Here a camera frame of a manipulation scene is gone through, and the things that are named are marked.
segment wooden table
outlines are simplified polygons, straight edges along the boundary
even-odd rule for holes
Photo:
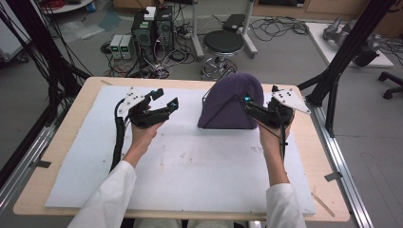
[[[72,208],[48,208],[45,207],[45,202],[56,181],[63,159],[73,144],[79,128],[102,86],[152,86],[163,88],[209,89],[213,84],[214,82],[105,77],[87,79],[46,153],[42,157],[43,161],[51,162],[51,166],[49,168],[37,167],[35,169],[24,191],[14,205],[14,213],[17,215],[30,216],[74,216],[78,212],[78,209]],[[264,91],[271,91],[271,85],[262,86]],[[300,95],[296,86],[278,85],[278,87],[292,88]],[[296,138],[298,151],[317,208],[317,213],[314,216],[305,217],[305,219],[317,221],[347,221],[350,218],[350,214],[336,181],[328,182],[324,178],[324,176],[331,174],[333,171],[326,158],[311,117],[296,112],[292,131]],[[265,215],[253,213],[127,210],[125,216],[127,218],[266,220]]]

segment caster wheel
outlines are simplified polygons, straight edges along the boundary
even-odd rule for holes
[[[385,76],[385,75],[383,75],[383,74],[381,74],[379,77],[378,77],[378,80],[379,81],[381,81],[381,82],[383,82],[383,81],[385,81],[385,80],[387,80],[388,78]]]
[[[383,94],[383,98],[385,98],[386,100],[390,100],[393,97],[392,93],[386,91],[385,94]]]

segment purple hat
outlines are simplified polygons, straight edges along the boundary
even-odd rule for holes
[[[250,94],[254,102],[263,105],[263,88],[250,74],[234,73],[217,81],[202,106],[199,128],[254,129],[258,125],[246,114],[243,99]]]

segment white foam board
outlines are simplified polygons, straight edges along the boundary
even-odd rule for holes
[[[107,177],[115,143],[113,111],[130,89],[104,86],[68,151],[46,207],[81,207]],[[144,94],[151,89],[142,87]],[[159,130],[136,167],[129,209],[265,213],[269,187],[259,131],[199,129],[205,90],[165,89],[152,109],[178,97],[179,109]],[[270,94],[265,94],[270,101]],[[131,143],[125,132],[125,152]],[[291,134],[285,167],[302,212],[316,212]]]

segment sleeve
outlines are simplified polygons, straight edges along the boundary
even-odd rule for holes
[[[68,228],[119,228],[133,194],[135,180],[133,166],[127,161],[120,161],[86,201]]]
[[[306,227],[297,196],[290,183],[273,185],[266,191],[267,227]]]

